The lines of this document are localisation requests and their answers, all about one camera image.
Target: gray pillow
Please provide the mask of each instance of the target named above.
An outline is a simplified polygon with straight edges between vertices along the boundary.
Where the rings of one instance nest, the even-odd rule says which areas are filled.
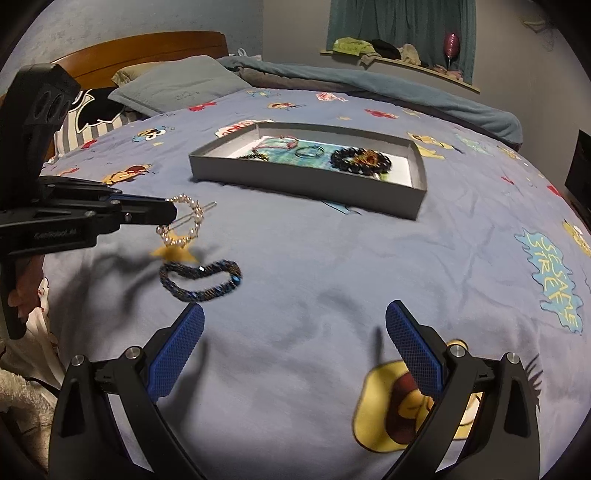
[[[211,102],[251,86],[208,56],[168,61],[117,88],[109,100],[154,116]]]

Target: blue gripper pad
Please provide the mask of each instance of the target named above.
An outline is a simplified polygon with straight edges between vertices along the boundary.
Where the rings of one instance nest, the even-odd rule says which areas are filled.
[[[418,331],[406,308],[393,301],[386,309],[386,330],[423,395],[437,400],[443,391],[443,365]]]
[[[148,395],[152,402],[166,397],[172,391],[189,355],[201,338],[205,326],[205,314],[197,303],[181,319],[150,365]]]

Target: gray box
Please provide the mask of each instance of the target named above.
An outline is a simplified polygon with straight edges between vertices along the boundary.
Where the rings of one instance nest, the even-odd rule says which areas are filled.
[[[228,158],[265,136],[366,148],[408,160],[411,187],[338,170]],[[415,220],[427,193],[423,158],[412,140],[330,125],[257,123],[189,154],[193,180],[210,180],[289,193]]]

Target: jewelry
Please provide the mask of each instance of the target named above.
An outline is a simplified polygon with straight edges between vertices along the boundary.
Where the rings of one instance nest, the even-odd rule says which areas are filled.
[[[330,156],[330,164],[340,171],[348,171],[360,175],[372,176],[387,173],[392,162],[383,153],[363,148],[341,148]]]
[[[283,143],[271,143],[270,142],[277,142],[277,140],[288,140],[287,142]],[[273,137],[273,138],[266,138],[261,143],[259,143],[255,148],[252,149],[253,152],[256,152],[259,148],[279,148],[281,150],[292,150],[293,148],[297,147],[299,140],[296,137],[289,137],[288,135],[282,135],[280,137]]]
[[[300,147],[294,152],[299,158],[320,158],[324,155],[324,148],[319,145],[308,145],[307,147]]]
[[[208,288],[203,291],[183,290],[175,282],[169,279],[168,273],[176,272],[184,278],[197,280],[210,277],[216,273],[228,272],[230,280],[217,287]],[[242,281],[242,271],[236,262],[220,260],[205,267],[188,267],[176,262],[165,263],[160,267],[160,282],[174,297],[188,303],[193,301],[207,301],[222,297],[234,290]]]
[[[192,240],[195,240],[199,236],[199,228],[203,222],[203,214],[208,210],[212,209],[217,205],[217,202],[208,203],[205,207],[201,208],[197,200],[193,200],[188,195],[181,193],[181,195],[174,196],[171,199],[166,199],[167,202],[173,203],[187,203],[191,207],[191,213],[188,215],[177,218],[170,225],[159,225],[156,227],[156,233],[162,238],[166,247],[180,247],[184,248]],[[189,230],[189,234],[173,240],[168,235],[171,230],[184,225],[187,222],[193,221],[193,227]]]
[[[249,153],[248,155],[243,155],[238,158],[258,158],[259,160],[262,160],[262,161],[269,161],[270,160],[269,155],[267,155],[266,153],[259,153],[259,152]]]

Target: curtain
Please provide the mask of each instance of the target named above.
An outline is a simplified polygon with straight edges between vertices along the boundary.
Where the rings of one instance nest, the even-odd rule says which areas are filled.
[[[385,40],[397,47],[411,43],[422,62],[447,66],[443,40],[460,37],[460,54],[452,70],[472,83],[476,56],[475,0],[332,0],[326,48],[337,38]]]

